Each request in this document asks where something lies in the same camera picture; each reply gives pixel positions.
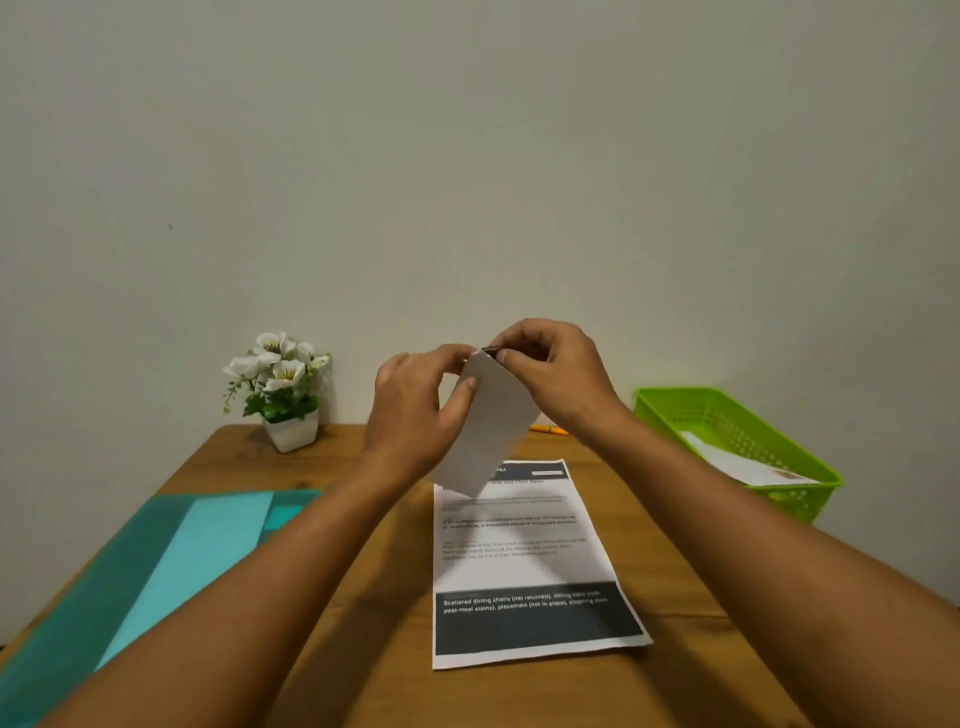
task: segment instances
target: green plastic basket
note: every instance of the green plastic basket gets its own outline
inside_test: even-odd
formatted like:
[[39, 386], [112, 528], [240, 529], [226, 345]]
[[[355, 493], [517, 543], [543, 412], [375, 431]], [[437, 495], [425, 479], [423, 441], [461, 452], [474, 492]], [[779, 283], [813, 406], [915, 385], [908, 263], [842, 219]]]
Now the green plastic basket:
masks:
[[843, 485], [839, 473], [720, 390], [644, 388], [634, 394], [638, 418], [693, 452], [696, 450], [681, 432], [692, 432], [709, 445], [819, 481], [794, 486], [744, 486], [803, 522], [813, 523], [833, 490]]

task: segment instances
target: teal folder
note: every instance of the teal folder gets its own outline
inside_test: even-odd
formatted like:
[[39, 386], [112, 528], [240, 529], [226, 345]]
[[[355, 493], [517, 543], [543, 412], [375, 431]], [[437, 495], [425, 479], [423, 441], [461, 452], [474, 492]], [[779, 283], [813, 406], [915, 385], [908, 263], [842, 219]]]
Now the teal folder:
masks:
[[88, 674], [318, 495], [277, 491], [148, 500], [0, 673], [0, 728], [39, 721]]

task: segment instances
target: potted plant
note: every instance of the potted plant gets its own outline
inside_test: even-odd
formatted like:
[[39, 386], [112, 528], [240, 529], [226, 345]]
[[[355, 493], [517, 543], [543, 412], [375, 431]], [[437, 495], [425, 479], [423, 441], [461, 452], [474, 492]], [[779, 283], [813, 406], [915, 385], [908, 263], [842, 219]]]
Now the potted plant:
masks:
[[224, 412], [234, 397], [246, 399], [244, 417], [260, 415], [280, 452], [302, 448], [317, 439], [320, 387], [330, 369], [330, 354], [320, 354], [285, 333], [261, 333], [246, 356], [234, 357]]

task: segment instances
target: white card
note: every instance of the white card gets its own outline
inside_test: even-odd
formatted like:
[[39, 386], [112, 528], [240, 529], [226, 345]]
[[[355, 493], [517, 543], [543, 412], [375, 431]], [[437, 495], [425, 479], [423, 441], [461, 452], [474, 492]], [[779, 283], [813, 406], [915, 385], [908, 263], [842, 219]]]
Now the white card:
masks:
[[460, 379], [479, 387], [460, 437], [428, 477], [447, 490], [477, 497], [540, 415], [520, 380], [482, 351], [470, 355]]
[[818, 480], [811, 480], [808, 477], [791, 473], [783, 468], [775, 468], [772, 465], [761, 463], [756, 460], [750, 460], [746, 457], [740, 457], [724, 449], [715, 448], [708, 445], [692, 432], [682, 432], [684, 439], [704, 460], [710, 463], [721, 473], [726, 473], [734, 480], [739, 480], [746, 485], [803, 485], [804, 483], [817, 483]]

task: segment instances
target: pencil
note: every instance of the pencil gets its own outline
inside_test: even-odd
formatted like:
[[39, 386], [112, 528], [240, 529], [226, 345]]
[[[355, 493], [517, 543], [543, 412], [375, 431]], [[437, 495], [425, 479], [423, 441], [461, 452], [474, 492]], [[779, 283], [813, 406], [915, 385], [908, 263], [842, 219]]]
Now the pencil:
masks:
[[565, 429], [560, 427], [554, 427], [552, 425], [530, 425], [530, 429], [534, 432], [549, 432], [553, 435], [568, 435], [570, 434]]

